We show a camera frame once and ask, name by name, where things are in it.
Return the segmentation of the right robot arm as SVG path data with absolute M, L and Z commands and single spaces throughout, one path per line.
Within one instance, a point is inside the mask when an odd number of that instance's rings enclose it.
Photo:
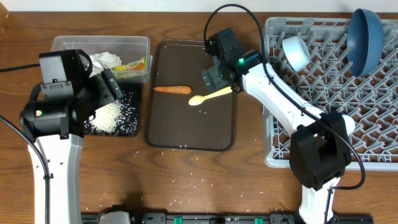
M 245 51 L 232 29 L 204 38 L 205 51 L 219 61 L 211 81 L 228 84 L 255 97 L 290 137 L 289 166 L 302 184 L 299 215 L 305 223 L 328 223 L 333 193 L 351 164 L 348 136 L 354 121 L 339 112 L 326 113 L 304 100 L 276 74 L 257 50 Z

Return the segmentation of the dark blue plate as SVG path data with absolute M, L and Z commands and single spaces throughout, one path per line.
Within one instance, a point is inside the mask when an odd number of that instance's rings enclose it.
M 367 75 L 375 70 L 381 59 L 384 31 L 380 17 L 373 11 L 354 11 L 348 28 L 347 58 L 352 62 L 350 72 L 355 77 Z

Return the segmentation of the light blue cup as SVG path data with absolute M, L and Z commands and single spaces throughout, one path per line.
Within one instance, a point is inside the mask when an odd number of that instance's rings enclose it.
M 356 124 L 353 118 L 351 118 L 348 115 L 343 114 L 342 115 L 344 121 L 345 121 L 345 126 L 346 126 L 346 132 L 347 134 L 352 134 L 355 130 Z

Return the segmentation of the white tissue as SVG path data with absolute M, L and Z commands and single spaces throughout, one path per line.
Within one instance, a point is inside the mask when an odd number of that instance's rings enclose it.
M 122 60 L 120 57 L 109 52 L 90 55 L 90 59 L 93 65 L 91 76 L 101 73 L 107 68 L 113 68 L 122 65 Z

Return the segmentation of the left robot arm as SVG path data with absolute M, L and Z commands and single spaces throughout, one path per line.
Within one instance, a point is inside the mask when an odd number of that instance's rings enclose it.
M 43 82 L 20 115 L 34 169 L 36 223 L 81 223 L 84 123 L 123 97 L 111 70 L 94 75 L 81 49 L 39 55 Z

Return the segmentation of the yellow plastic spoon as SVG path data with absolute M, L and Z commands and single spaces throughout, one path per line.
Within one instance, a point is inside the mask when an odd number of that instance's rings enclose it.
M 190 106 L 197 106 L 197 105 L 202 104 L 206 100 L 209 100 L 211 98 L 216 98 L 216 97 L 219 97 L 219 96 L 223 96 L 223 95 L 226 95 L 226 94 L 231 93 L 231 92 L 232 92 L 231 87 L 227 86 L 227 87 L 225 87 L 223 89 L 220 89 L 218 91 L 210 93 L 209 95 L 206 95 L 206 96 L 195 95 L 195 96 L 193 96 L 193 97 L 191 97 L 189 99 L 188 104 Z

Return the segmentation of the yellow green snack wrapper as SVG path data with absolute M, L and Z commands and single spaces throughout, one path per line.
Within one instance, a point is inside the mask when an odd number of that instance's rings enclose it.
M 140 60 L 136 60 L 128 64 L 115 66 L 112 68 L 112 70 L 116 71 L 143 70 L 146 67 L 146 62 L 147 62 L 146 57 L 142 57 Z

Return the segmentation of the light blue bowl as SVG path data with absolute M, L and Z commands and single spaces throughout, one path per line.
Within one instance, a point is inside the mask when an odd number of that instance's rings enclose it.
M 300 37 L 294 36 L 284 39 L 282 47 L 288 62 L 296 72 L 310 63 L 310 53 Z

